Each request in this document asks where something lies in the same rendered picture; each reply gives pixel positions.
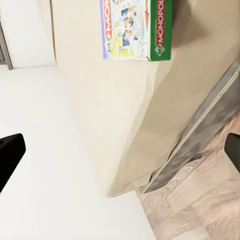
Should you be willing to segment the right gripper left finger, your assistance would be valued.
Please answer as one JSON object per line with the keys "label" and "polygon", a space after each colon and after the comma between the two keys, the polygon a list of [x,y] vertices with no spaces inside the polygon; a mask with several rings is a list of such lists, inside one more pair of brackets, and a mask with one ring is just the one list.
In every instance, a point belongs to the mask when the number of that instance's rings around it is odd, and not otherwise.
{"label": "right gripper left finger", "polygon": [[0,193],[26,153],[22,133],[0,138]]}

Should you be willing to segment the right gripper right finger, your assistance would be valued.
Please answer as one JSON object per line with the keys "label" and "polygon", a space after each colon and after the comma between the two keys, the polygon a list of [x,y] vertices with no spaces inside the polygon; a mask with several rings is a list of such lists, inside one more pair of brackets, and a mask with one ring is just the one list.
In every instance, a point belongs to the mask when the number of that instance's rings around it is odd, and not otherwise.
{"label": "right gripper right finger", "polygon": [[240,135],[229,133],[227,135],[224,151],[240,173]]}

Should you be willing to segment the board game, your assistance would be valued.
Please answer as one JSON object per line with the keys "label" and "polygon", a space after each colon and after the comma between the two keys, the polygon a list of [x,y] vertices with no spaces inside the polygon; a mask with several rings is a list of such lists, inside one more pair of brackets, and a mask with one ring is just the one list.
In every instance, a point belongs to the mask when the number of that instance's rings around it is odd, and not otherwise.
{"label": "board game", "polygon": [[173,0],[99,0],[103,59],[171,60]]}

